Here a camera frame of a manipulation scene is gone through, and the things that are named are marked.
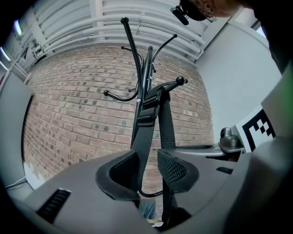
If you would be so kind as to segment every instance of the gray plastic surface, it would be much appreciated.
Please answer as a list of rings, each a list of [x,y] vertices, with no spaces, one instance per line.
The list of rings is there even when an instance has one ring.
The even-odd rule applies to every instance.
[[[96,184],[98,168],[125,152],[70,166],[35,190],[25,203],[37,211],[61,188],[71,191],[71,195],[53,223],[60,229],[83,234],[156,233],[133,202],[114,200]]]
[[[166,151],[177,158],[192,163],[199,171],[199,179],[189,191],[174,195],[178,207],[183,208],[191,215],[200,211],[231,176],[216,169],[218,167],[234,169],[237,164],[236,162],[195,157],[172,149]]]
[[[276,138],[252,153],[242,154],[215,196],[191,218],[165,233],[237,233],[232,228],[241,228],[242,222],[277,192],[292,169],[292,152],[292,139]],[[197,199],[195,193],[188,196]]]
[[[221,142],[219,142],[219,146],[223,150],[223,152],[229,154],[229,153],[236,153],[236,152],[241,152],[242,150],[245,150],[245,148],[241,146],[235,146],[235,147],[229,147],[226,145],[222,145]]]
[[[207,149],[188,149],[184,148],[184,146],[180,148],[175,148],[174,151],[180,152],[183,154],[189,154],[192,156],[200,156],[200,157],[221,157],[226,156],[227,154],[222,151],[219,144],[214,144],[212,147]]]

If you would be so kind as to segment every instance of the red brick wall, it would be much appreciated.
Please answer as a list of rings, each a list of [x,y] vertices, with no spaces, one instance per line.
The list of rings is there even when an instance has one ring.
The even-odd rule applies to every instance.
[[[139,49],[145,56],[147,50]],[[195,66],[160,54],[153,85],[182,75],[185,86],[171,92],[177,145],[209,144],[213,140],[209,101]],[[130,148],[136,99],[129,102],[105,97],[105,89],[129,96],[136,85],[132,53],[120,45],[100,45],[55,55],[32,69],[29,86],[34,97],[24,133],[24,157],[44,179],[66,167]],[[146,166],[143,190],[162,189],[157,170],[160,147],[158,123]],[[158,216],[162,198],[157,198]]]

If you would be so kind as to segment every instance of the black strap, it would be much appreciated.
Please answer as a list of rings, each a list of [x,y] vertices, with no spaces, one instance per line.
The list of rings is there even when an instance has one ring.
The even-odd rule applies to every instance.
[[[142,191],[143,174],[146,169],[148,156],[150,154],[156,120],[155,113],[157,111],[159,116],[162,149],[175,148],[175,136],[171,108],[169,103],[169,94],[163,93],[158,106],[151,107],[141,111],[140,116],[138,118],[139,129],[136,134],[136,138],[133,142],[133,145],[131,147],[132,149],[136,150],[137,156],[139,158],[139,192],[141,195],[145,197],[156,197],[163,193],[163,191],[159,191],[153,194],[146,194]]]
[[[158,115],[162,149],[174,149],[176,147],[174,126],[169,101],[170,99],[168,96],[163,97]]]

